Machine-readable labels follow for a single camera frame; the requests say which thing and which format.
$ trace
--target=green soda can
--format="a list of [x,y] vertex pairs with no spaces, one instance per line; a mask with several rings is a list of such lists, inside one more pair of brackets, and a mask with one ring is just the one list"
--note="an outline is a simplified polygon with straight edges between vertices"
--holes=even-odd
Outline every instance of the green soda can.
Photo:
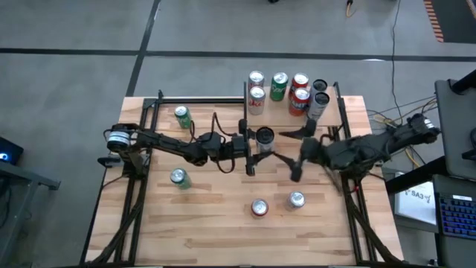
[[175,114],[180,127],[186,130],[189,129],[192,121],[190,110],[185,106],[179,106],[176,108]]
[[170,180],[182,190],[192,187],[192,181],[183,168],[174,169],[170,174]]
[[286,94],[287,86],[288,76],[283,72],[275,74],[271,80],[271,90],[269,97],[273,101],[282,101],[284,99],[284,95]]

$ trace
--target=blue light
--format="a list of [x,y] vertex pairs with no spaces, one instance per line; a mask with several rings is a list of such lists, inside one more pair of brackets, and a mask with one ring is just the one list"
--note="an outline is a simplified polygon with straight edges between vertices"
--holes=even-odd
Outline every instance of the blue light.
[[6,153],[0,153],[0,160],[8,161],[10,157]]

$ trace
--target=gray concrete floor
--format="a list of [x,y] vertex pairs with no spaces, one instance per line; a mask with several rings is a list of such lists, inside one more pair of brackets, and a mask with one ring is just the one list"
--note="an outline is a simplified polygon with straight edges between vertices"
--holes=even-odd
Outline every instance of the gray concrete floor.
[[[0,0],[0,48],[138,50],[153,0]],[[148,50],[390,55],[396,1],[162,0]],[[402,0],[396,54],[476,56],[476,45],[435,40],[420,0]],[[25,148],[22,167],[62,181],[41,189],[17,246],[16,261],[34,267],[74,265],[97,199],[106,153],[102,131],[118,119],[135,57],[0,54],[0,135]],[[400,104],[428,97],[438,79],[459,78],[474,63],[397,62]],[[391,63],[358,60],[261,60],[146,57],[135,96],[240,95],[254,69],[304,71],[338,81],[343,95],[363,95],[368,109],[392,107]],[[406,106],[407,112],[415,106]],[[386,113],[398,117],[396,110]],[[437,111],[428,117],[439,125]],[[441,140],[417,146],[426,161],[443,154]],[[403,154],[388,167],[410,170]],[[432,234],[398,228],[405,259],[435,258]],[[411,241],[418,237],[418,243]]]

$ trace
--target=wooden table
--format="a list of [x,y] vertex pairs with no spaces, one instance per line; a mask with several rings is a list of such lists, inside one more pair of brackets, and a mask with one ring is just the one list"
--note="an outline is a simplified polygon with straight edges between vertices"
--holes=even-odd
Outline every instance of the wooden table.
[[[335,96],[334,88],[327,91]],[[319,126],[341,124],[337,103],[335,98],[331,99],[335,103],[329,104]],[[371,133],[363,97],[344,99],[352,135]],[[119,122],[138,123],[142,103],[143,98],[125,98]],[[160,106],[156,130],[188,140],[188,131],[180,129],[174,117],[176,106]],[[238,120],[243,117],[243,106],[239,104],[187,106],[198,134],[210,131],[213,111],[226,132],[237,132]],[[277,132],[296,130],[302,126],[303,118],[288,114],[287,100],[274,103],[267,99],[265,113],[248,116],[248,122],[253,129],[268,125]],[[322,133],[327,133],[326,127],[319,127],[316,136]],[[298,156],[300,141],[277,135],[275,144],[277,152]],[[237,160],[235,171],[229,174],[220,173],[212,162],[195,167],[178,156],[157,150],[151,162],[137,265],[355,264],[344,198],[322,167],[305,164],[303,178],[297,184],[289,180],[287,166],[273,156],[259,163],[255,177],[246,176],[243,159]],[[227,162],[222,166],[230,167]],[[170,182],[171,170],[179,167],[190,174],[191,189],[181,191]],[[105,183],[120,176],[121,171],[121,167],[109,169]],[[391,252],[402,258],[385,184],[371,176],[362,184],[371,226]],[[103,190],[87,261],[94,259],[117,231],[126,185],[124,179]],[[304,192],[306,205],[297,211],[287,211],[283,204],[289,192],[296,190]],[[270,206],[261,220],[255,220],[250,212],[251,202],[256,198],[267,200]],[[359,237],[367,256],[361,230]],[[126,237],[125,253],[129,240],[130,236]]]

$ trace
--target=keyboard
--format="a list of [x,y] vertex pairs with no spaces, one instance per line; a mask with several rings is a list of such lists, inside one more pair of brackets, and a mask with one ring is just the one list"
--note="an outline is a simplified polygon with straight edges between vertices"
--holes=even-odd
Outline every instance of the keyboard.
[[476,202],[440,194],[437,198],[443,234],[476,240]]

